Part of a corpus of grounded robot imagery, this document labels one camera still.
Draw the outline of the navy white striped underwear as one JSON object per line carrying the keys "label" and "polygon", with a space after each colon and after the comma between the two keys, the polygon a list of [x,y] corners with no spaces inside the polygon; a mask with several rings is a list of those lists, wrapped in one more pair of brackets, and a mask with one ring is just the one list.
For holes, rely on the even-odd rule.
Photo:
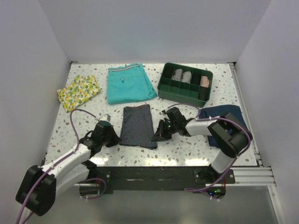
{"label": "navy white striped underwear", "polygon": [[150,105],[126,106],[123,108],[123,121],[120,133],[120,145],[157,149],[154,136]]}

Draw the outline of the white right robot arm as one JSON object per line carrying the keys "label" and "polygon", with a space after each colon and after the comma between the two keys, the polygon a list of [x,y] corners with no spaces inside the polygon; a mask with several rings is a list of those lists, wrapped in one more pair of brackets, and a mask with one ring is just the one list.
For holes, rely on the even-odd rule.
{"label": "white right robot arm", "polygon": [[166,141],[178,133],[181,136],[207,135],[214,138],[220,152],[212,163],[200,171],[201,177],[219,183],[238,156],[249,148],[252,134],[231,113],[206,119],[186,119],[177,107],[163,111],[166,118],[159,121],[152,141]]}

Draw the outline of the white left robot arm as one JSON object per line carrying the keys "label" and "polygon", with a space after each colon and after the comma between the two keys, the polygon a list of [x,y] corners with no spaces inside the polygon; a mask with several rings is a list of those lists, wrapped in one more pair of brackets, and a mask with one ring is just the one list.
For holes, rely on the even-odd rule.
{"label": "white left robot arm", "polygon": [[53,206],[59,193],[79,182],[94,182],[97,166],[90,159],[99,153],[102,147],[113,147],[119,142],[120,138],[113,125],[100,120],[95,129],[89,131],[79,140],[79,144],[66,154],[44,166],[30,167],[18,189],[16,201],[23,208],[43,216]]}

